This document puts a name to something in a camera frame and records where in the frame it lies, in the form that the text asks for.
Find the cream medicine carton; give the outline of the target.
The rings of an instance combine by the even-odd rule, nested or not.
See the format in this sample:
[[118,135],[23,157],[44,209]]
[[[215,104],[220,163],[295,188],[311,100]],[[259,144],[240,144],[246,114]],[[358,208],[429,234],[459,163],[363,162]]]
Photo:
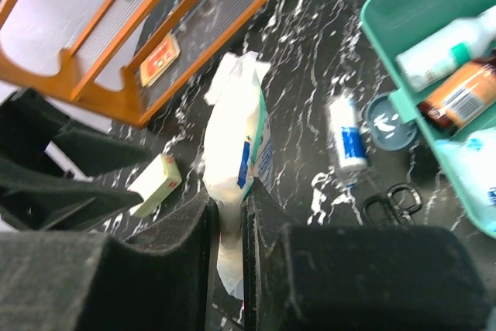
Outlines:
[[129,213],[138,218],[146,218],[182,182],[182,176],[175,159],[167,154],[157,155],[128,187],[141,196],[143,202],[133,206]]

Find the white teal bottle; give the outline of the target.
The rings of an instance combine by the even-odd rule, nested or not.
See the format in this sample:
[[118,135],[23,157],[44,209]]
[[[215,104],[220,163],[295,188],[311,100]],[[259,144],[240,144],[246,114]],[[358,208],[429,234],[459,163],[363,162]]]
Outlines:
[[495,39],[495,7],[477,17],[458,18],[396,56],[402,76],[415,92],[482,57]]

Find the teal medicine box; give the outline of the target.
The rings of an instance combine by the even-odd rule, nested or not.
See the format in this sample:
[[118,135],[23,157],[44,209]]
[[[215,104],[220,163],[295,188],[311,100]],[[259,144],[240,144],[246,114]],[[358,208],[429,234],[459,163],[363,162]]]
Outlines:
[[360,18],[467,217],[495,235],[495,0],[367,0]]

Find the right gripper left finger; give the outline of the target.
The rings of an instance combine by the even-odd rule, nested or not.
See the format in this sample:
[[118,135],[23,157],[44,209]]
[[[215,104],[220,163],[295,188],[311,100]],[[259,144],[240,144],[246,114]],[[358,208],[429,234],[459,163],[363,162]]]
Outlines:
[[151,227],[1,235],[3,330],[203,330],[218,212],[200,191]]

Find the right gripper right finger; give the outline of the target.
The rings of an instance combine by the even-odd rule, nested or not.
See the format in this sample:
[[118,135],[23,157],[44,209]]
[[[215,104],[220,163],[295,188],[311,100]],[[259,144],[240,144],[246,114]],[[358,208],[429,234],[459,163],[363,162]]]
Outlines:
[[243,211],[247,330],[486,330],[489,294],[435,226],[307,226],[255,180]]

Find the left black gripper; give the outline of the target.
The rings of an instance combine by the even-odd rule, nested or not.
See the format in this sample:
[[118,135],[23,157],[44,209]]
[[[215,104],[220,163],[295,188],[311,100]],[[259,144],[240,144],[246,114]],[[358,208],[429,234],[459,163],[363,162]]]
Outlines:
[[151,159],[152,153],[102,133],[51,105],[32,88],[1,104],[1,218],[17,230],[89,230],[143,202],[134,191],[69,179],[45,150],[50,141],[86,176]]

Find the black handled scissors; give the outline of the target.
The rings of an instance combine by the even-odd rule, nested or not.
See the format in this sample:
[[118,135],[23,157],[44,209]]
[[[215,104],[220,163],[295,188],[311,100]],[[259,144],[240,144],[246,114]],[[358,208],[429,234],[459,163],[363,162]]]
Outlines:
[[411,184],[391,186],[383,195],[373,195],[361,206],[363,221],[371,226],[415,225],[413,215],[422,209],[422,197]]

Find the brown medicine bottle orange cap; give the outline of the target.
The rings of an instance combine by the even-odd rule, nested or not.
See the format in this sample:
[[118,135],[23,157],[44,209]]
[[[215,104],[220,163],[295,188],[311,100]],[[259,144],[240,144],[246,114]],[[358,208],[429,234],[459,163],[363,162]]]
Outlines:
[[495,103],[495,55],[465,63],[417,105],[422,116],[452,136]]

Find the blue white pouch packet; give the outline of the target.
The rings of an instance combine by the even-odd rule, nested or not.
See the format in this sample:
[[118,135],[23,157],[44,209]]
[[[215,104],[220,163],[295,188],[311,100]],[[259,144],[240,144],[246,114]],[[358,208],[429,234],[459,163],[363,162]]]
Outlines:
[[463,142],[437,140],[436,148],[477,206],[495,209],[495,128],[475,131]]

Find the orange wooden shelf rack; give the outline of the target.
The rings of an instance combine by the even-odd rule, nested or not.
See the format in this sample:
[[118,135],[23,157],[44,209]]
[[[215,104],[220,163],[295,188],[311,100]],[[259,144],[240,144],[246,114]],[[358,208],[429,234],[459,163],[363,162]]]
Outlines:
[[[182,0],[120,70],[122,88],[97,77],[160,0],[105,0],[74,45],[60,52],[60,70],[34,74],[1,59],[1,79],[133,126],[145,126],[188,79],[214,57],[268,0]],[[148,88],[137,77],[142,62],[169,33],[180,46],[171,69]]]

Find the white blue bandage roll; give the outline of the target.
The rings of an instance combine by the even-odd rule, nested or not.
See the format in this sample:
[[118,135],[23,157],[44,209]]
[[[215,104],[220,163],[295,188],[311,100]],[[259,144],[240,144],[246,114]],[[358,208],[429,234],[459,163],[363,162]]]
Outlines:
[[354,100],[343,96],[333,98],[329,103],[329,116],[340,170],[358,172],[365,169],[368,160],[360,135]]

